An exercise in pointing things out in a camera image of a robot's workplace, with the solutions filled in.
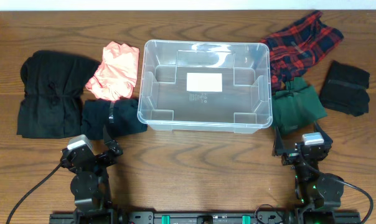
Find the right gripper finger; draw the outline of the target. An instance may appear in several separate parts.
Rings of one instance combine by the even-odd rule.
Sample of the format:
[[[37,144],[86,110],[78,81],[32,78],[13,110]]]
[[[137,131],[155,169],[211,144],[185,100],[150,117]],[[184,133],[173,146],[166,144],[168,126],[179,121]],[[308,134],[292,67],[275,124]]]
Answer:
[[[278,127],[274,128],[275,140],[273,144],[273,156],[282,156],[284,153],[284,144]]]
[[[326,148],[330,149],[332,147],[333,140],[332,138],[320,127],[320,125],[315,121],[314,122],[314,131],[320,133],[324,140],[324,145]]]

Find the dark navy garment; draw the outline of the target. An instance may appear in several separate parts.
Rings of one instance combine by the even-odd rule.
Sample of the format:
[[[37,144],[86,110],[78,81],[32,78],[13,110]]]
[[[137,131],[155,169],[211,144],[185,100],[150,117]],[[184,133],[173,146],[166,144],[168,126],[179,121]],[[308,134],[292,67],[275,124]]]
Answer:
[[[87,100],[83,106],[81,132],[90,140],[103,139],[103,128],[115,138],[147,131],[139,121],[138,100]]]

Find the pink garment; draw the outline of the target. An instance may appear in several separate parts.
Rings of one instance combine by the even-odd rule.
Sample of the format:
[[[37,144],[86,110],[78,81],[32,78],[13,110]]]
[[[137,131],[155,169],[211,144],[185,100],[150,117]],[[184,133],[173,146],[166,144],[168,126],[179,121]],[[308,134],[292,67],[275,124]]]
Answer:
[[[138,79],[139,49],[110,42],[103,48],[102,62],[85,88],[98,99],[131,98]]]

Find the large black garment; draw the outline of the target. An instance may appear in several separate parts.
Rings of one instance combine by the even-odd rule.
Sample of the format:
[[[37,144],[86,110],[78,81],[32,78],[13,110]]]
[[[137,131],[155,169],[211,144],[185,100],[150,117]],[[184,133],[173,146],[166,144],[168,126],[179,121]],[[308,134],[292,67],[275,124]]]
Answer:
[[[39,50],[21,67],[24,99],[17,134],[29,139],[61,139],[81,134],[83,89],[100,63],[88,57]]]

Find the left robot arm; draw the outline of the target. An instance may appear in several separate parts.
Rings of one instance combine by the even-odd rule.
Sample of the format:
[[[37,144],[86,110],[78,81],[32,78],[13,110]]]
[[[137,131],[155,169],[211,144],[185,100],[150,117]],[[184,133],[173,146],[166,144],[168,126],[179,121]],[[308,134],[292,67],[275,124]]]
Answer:
[[[76,206],[71,223],[121,223],[123,217],[111,201],[107,168],[123,154],[119,144],[103,128],[103,141],[108,148],[95,155],[93,145],[84,135],[69,140],[62,150],[60,165],[74,173],[70,190]]]

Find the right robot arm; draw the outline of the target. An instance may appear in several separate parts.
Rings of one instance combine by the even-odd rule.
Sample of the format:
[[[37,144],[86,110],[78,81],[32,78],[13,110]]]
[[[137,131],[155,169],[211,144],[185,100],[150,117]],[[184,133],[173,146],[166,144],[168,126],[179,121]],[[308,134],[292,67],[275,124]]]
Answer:
[[[295,194],[302,202],[284,216],[284,223],[327,223],[336,224],[336,209],[341,206],[344,192],[340,177],[323,173],[319,162],[331,149],[333,140],[314,123],[314,132],[302,135],[302,140],[293,147],[284,146],[281,133],[275,128],[273,155],[281,157],[284,166],[295,172]]]

